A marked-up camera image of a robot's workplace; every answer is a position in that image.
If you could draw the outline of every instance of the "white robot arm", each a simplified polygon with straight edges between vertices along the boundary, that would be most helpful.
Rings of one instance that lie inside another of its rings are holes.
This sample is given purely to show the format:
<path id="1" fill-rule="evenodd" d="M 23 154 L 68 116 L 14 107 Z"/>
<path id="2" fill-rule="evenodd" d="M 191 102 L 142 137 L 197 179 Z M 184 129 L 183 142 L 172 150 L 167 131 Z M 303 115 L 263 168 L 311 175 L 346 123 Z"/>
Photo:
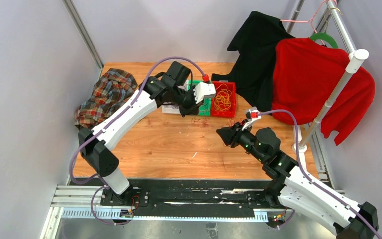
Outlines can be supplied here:
<path id="1" fill-rule="evenodd" d="M 251 125 L 268 113 L 253 107 L 246 111 L 243 123 L 217 130 L 226 145 L 243 147 L 271 177 L 263 198 L 258 200 L 266 200 L 272 207 L 293 208 L 322 224 L 338 239 L 372 239 L 375 234 L 369 226 L 378 229 L 377 210 L 372 204 L 361 205 L 303 171 L 297 161 L 280 151 L 280 140 L 270 128 L 260 129 L 256 135 L 250 133 Z"/>
<path id="2" fill-rule="evenodd" d="M 164 102 L 178 104 L 184 116 L 198 114 L 198 107 L 203 100 L 215 96 L 215 87 L 211 82 L 200 82 L 188 91 L 178 88 L 188 76 L 189 69 L 174 62 L 170 70 L 163 74 L 160 80 L 150 77 L 142 91 L 137 90 L 103 123 L 91 131 L 84 128 L 79 132 L 80 144 L 97 136 L 81 150 L 81 155 L 121 202 L 130 200 L 132 186 L 122 174 L 118 167 L 119 160 L 111 151 L 124 135 Z M 293 208 L 322 224 L 338 239 L 374 237 L 368 225 L 358 216 L 362 215 L 370 226 L 377 230 L 377 211 L 373 205 L 368 202 L 360 205 L 321 181 L 311 178 L 309 173 L 304 175 L 298 162 L 280 151 L 280 141 L 270 128 L 258 130 L 256 135 L 250 133 L 252 125 L 261 118 L 260 112 L 251 108 L 246 111 L 246 116 L 247 119 L 243 123 L 218 129 L 217 133 L 226 145 L 232 148 L 243 147 L 247 154 L 262 163 L 263 170 L 272 178 L 269 186 L 263 191 L 263 198 L 259 200 L 269 202 L 271 207 Z"/>
<path id="3" fill-rule="evenodd" d="M 132 127 L 164 102 L 178 104 L 180 113 L 184 116 L 198 114 L 198 107 L 203 100 L 215 96 L 216 90 L 211 82 L 200 82 L 195 87 L 191 86 L 188 91 L 179 88 L 190 72 L 188 68 L 174 61 L 168 71 L 161 74 L 160 80 L 151 76 L 142 91 L 136 90 L 104 122 L 91 131 L 86 128 L 80 130 L 80 144 L 97 135 L 95 140 L 81 150 L 81 156 L 116 194 L 122 195 L 130 184 L 118 167 L 119 160 L 111 151 Z"/>

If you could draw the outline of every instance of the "plaid shirt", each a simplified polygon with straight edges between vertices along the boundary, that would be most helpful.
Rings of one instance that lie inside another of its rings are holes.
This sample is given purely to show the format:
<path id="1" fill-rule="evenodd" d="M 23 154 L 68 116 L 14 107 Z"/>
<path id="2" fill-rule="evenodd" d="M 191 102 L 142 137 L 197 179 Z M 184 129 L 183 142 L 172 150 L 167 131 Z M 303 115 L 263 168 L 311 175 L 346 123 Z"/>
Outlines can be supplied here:
<path id="1" fill-rule="evenodd" d="M 94 85 L 92 96 L 75 110 L 75 127 L 91 129 L 117 111 L 137 87 L 135 78 L 120 69 L 109 69 Z"/>

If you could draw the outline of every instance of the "red sweater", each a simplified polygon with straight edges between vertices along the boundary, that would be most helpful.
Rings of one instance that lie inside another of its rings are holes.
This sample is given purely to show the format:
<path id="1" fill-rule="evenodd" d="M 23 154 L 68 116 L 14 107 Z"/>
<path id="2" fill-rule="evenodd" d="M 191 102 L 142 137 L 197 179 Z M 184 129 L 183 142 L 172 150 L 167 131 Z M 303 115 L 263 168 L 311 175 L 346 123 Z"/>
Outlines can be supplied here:
<path id="1" fill-rule="evenodd" d="M 276 46 L 272 110 L 291 111 L 298 124 L 312 122 L 348 63 L 348 53 L 344 50 L 321 46 L 310 38 L 281 40 Z M 374 92 L 374 79 L 361 67 L 324 117 L 321 123 L 324 137 L 337 131 L 336 145 L 343 142 L 361 121 L 373 101 Z M 286 113 L 274 113 L 273 117 L 293 125 Z"/>

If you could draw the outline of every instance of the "wooden surface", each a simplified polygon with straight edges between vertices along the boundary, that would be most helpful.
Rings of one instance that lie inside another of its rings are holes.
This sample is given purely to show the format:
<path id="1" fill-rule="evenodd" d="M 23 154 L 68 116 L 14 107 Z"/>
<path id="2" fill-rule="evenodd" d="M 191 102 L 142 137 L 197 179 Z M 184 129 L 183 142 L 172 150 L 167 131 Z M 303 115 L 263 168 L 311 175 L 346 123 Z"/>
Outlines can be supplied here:
<path id="1" fill-rule="evenodd" d="M 183 63 L 201 79 L 201 73 L 191 64 Z M 153 75 L 166 71 L 170 63 L 162 63 Z M 212 73 L 227 74 L 233 63 L 199 62 L 198 65 L 211 77 Z M 141 83 L 153 66 L 143 62 L 106 63 L 103 72 L 119 68 L 133 74 Z M 250 105 L 237 95 L 234 121 L 245 117 L 244 110 Z M 216 129 L 226 127 L 232 118 L 185 116 L 164 114 L 161 108 L 148 114 L 120 141 L 113 154 L 120 161 L 120 168 L 128 178 L 190 178 L 190 179 L 265 179 L 270 178 L 254 157 L 243 148 L 228 148 L 216 134 Z M 292 151 L 292 127 L 263 116 L 252 130 L 270 127 L 281 140 L 281 150 L 296 158 Z M 306 153 L 308 171 L 318 177 L 311 148 Z M 74 175 L 85 177 L 95 172 L 79 156 Z"/>

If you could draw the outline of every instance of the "plastic basket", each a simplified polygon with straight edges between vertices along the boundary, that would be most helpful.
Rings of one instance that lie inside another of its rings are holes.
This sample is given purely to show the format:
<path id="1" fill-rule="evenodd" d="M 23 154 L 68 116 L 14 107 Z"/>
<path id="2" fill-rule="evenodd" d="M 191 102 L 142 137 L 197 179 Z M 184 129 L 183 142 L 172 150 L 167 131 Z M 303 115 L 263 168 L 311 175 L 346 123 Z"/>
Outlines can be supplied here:
<path id="1" fill-rule="evenodd" d="M 196 86 L 198 85 L 202 80 L 193 80 L 192 85 Z M 187 81 L 187 90 L 190 88 L 191 80 Z M 200 111 L 198 113 L 199 116 L 209 116 L 210 115 L 210 106 L 211 106 L 211 99 L 204 99 L 204 103 L 198 108 Z"/>
<path id="2" fill-rule="evenodd" d="M 234 117 L 236 111 L 236 87 L 235 82 L 223 82 L 223 81 L 213 81 L 214 87 L 216 88 L 217 93 L 223 89 L 232 91 L 230 101 L 232 103 L 230 109 L 226 111 L 217 111 L 214 109 L 214 101 L 210 106 L 210 115 L 211 116 L 222 116 L 222 117 Z"/>

